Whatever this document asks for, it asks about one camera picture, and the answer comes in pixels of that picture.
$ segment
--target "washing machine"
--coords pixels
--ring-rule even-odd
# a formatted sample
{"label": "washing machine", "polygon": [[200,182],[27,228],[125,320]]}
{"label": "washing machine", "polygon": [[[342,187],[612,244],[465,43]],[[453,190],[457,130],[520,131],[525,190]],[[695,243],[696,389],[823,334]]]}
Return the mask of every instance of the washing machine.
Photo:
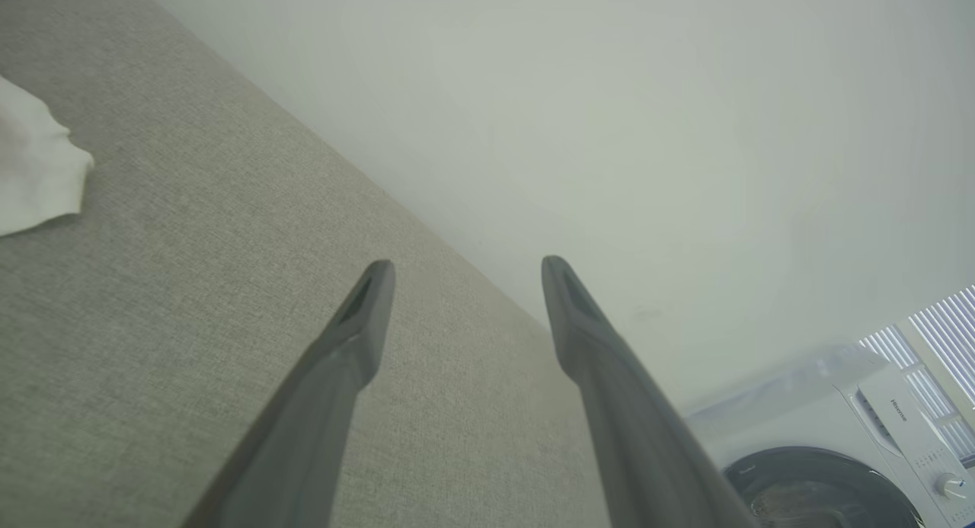
{"label": "washing machine", "polygon": [[972,478],[897,367],[859,345],[686,421],[762,527],[975,526]]}

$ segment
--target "white wall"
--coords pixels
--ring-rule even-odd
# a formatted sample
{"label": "white wall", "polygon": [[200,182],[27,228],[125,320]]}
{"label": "white wall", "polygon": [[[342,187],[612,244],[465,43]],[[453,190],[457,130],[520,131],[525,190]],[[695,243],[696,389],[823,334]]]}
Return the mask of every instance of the white wall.
{"label": "white wall", "polygon": [[679,404],[975,281],[975,0],[158,1]]}

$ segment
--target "gray textile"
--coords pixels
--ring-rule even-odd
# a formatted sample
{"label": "gray textile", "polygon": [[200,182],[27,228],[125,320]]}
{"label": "gray textile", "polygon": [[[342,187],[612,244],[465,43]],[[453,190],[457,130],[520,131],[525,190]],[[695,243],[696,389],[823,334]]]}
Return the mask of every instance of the gray textile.
{"label": "gray textile", "polygon": [[0,0],[0,74],[95,160],[0,238],[0,525],[178,525],[376,258],[332,526],[607,524],[546,331],[151,1]]}

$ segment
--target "white cloth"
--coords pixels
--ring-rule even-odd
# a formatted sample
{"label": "white cloth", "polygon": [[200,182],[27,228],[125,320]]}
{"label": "white cloth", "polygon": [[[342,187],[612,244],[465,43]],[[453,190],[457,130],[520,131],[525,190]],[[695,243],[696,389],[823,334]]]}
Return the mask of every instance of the white cloth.
{"label": "white cloth", "polygon": [[23,88],[0,77],[0,236],[81,212],[91,154]]}

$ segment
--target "washing machine control panel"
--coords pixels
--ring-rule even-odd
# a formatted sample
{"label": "washing machine control panel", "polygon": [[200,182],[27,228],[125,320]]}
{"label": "washing machine control panel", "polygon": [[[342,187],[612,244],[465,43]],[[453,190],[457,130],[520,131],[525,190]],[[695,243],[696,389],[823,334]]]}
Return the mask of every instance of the washing machine control panel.
{"label": "washing machine control panel", "polygon": [[[947,525],[975,525],[975,483],[931,421],[920,413],[900,372],[884,370],[860,382],[860,393],[904,459],[911,463]],[[924,520],[930,525],[941,525],[940,521]]]}

